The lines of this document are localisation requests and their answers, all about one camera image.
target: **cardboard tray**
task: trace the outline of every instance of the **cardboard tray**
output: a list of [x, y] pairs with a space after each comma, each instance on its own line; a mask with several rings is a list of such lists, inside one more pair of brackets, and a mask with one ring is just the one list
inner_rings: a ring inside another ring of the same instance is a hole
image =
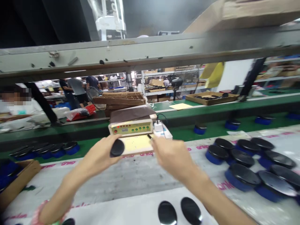
[[17, 162], [24, 169], [17, 175], [18, 177], [0, 194], [0, 213], [18, 196], [23, 188], [41, 170], [41, 165], [37, 160], [29, 159]]
[[199, 104], [203, 104], [203, 105], [216, 105], [216, 104], [225, 103], [225, 102], [233, 102], [239, 96], [239, 95], [235, 95], [235, 94], [228, 94], [229, 96], [226, 98], [219, 98], [219, 99], [214, 99], [214, 100], [204, 100], [204, 99], [199, 99], [199, 98], [194, 97], [194, 96], [206, 96], [206, 95], [222, 96], [222, 94], [223, 93], [220, 93], [220, 92], [203, 92], [203, 93], [186, 95], [185, 99], [192, 101], [192, 102], [199, 103]]

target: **metal beam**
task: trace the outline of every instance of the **metal beam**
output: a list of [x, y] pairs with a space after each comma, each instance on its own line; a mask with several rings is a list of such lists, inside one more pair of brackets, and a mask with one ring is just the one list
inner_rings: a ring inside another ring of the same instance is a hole
[[[59, 56], [50, 57], [53, 51]], [[300, 53], [300, 24], [2, 49], [0, 84], [296, 53]], [[78, 70], [87, 71], [64, 73]]]

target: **paper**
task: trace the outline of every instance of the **paper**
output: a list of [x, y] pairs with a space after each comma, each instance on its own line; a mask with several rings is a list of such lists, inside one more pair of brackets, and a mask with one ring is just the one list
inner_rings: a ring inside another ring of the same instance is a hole
[[180, 110], [180, 109], [190, 108], [192, 106], [190, 106], [188, 104], [180, 103], [180, 104], [172, 105], [172, 106], [169, 106], [169, 107]]

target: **cardboard box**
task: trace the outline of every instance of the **cardboard box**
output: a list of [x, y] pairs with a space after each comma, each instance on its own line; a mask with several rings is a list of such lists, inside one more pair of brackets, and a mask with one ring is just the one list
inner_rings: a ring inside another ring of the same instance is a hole
[[163, 85], [163, 81], [156, 80], [156, 79], [151, 79], [151, 80], [149, 81], [149, 85], [150, 85], [150, 86], [153, 86], [153, 85], [156, 85], [156, 86], [164, 86], [164, 85]]
[[299, 0], [218, 0], [184, 33], [280, 26], [300, 18]]
[[222, 96], [222, 94], [223, 93], [220, 93], [220, 92], [202, 92], [202, 93], [197, 93], [197, 94], [186, 95], [185, 99], [192, 101], [192, 102], [199, 103], [199, 104], [203, 104], [203, 105], [215, 105], [215, 104], [220, 104], [220, 103], [225, 103], [225, 102], [233, 102], [239, 96], [239, 95], [234, 95], [234, 94], [228, 94], [228, 97], [214, 99], [214, 100], [204, 100], [204, 99], [199, 99], [199, 98], [194, 97], [194, 96], [211, 96], [211, 95]]
[[6, 207], [41, 170], [41, 165], [37, 160], [30, 159], [17, 162], [17, 164], [24, 169], [17, 175], [17, 178], [0, 194], [0, 213], [4, 212]]

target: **blue cylindrical container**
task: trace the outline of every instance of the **blue cylindrical container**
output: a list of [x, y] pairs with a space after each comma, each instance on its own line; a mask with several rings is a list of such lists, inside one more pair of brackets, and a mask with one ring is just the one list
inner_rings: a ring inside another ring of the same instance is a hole
[[216, 145], [210, 145], [205, 153], [206, 158], [213, 164], [221, 165], [228, 158], [228, 152]]
[[299, 111], [296, 111], [296, 112], [289, 112], [287, 115], [286, 115], [287, 118], [289, 119], [300, 119], [300, 112]]
[[207, 129], [207, 126], [205, 124], [201, 124], [201, 123], [196, 123], [195, 127], [194, 127], [194, 132], [196, 134], [205, 134], [205, 131]]
[[258, 153], [258, 155], [260, 156], [263, 154], [264, 151], [271, 151], [275, 148], [275, 146], [272, 143], [258, 137], [253, 137], [250, 141], [260, 147], [261, 151]]
[[270, 167], [270, 172], [280, 177], [281, 179], [288, 182], [296, 191], [300, 191], [300, 175], [295, 173], [294, 171], [280, 166], [280, 165], [272, 165]]
[[34, 155], [35, 155], [36, 157], [38, 157], [38, 152], [39, 152], [42, 148], [44, 148], [44, 147], [46, 147], [46, 146], [48, 146], [48, 145], [49, 145], [49, 143], [35, 144], [35, 145], [33, 145], [33, 150], [32, 150], [32, 152], [34, 153]]
[[250, 156], [254, 156], [261, 150], [258, 145], [245, 139], [239, 139], [235, 145], [235, 148], [249, 154]]
[[238, 149], [232, 149], [229, 151], [229, 157], [226, 162], [229, 165], [233, 163], [241, 164], [247, 168], [250, 168], [255, 163], [254, 159], [249, 154]]
[[51, 151], [55, 148], [55, 145], [47, 145], [46, 147], [43, 147], [39, 152], [38, 155], [42, 157], [43, 159], [50, 159], [52, 158]]
[[262, 183], [254, 189], [264, 198], [272, 202], [279, 202], [288, 197], [297, 196], [295, 189], [275, 174], [265, 170], [259, 171], [257, 174]]
[[72, 142], [68, 142], [67, 144], [65, 144], [63, 149], [65, 150], [65, 152], [68, 155], [74, 155], [75, 153], [77, 153], [79, 151], [80, 147], [76, 141], [72, 141]]
[[63, 149], [64, 146], [65, 146], [65, 144], [56, 144], [55, 147], [51, 150], [51, 154], [55, 158], [60, 158], [60, 157], [64, 156], [66, 154]]
[[289, 157], [274, 151], [265, 151], [258, 162], [266, 169], [269, 169], [272, 165], [280, 165], [292, 169], [297, 165]]
[[230, 119], [226, 121], [225, 128], [229, 130], [237, 130], [240, 125], [241, 125], [240, 121], [236, 119]]
[[256, 117], [255, 123], [259, 123], [262, 125], [270, 125], [272, 123], [273, 119], [275, 119], [275, 118], [270, 115], [261, 115], [261, 116]]
[[14, 151], [12, 153], [9, 154], [10, 157], [14, 158], [15, 160], [18, 160], [17, 157], [19, 156], [19, 152], [23, 149], [28, 148], [28, 146], [22, 146], [19, 148], [14, 149]]
[[241, 164], [231, 164], [225, 172], [227, 180], [237, 189], [247, 192], [260, 184], [260, 179], [249, 168]]
[[28, 160], [28, 159], [34, 159], [35, 153], [32, 152], [33, 147], [25, 148], [21, 151], [19, 151], [19, 155], [15, 157], [18, 161]]
[[234, 148], [232, 143], [222, 138], [217, 138], [213, 144], [225, 149], [227, 152]]

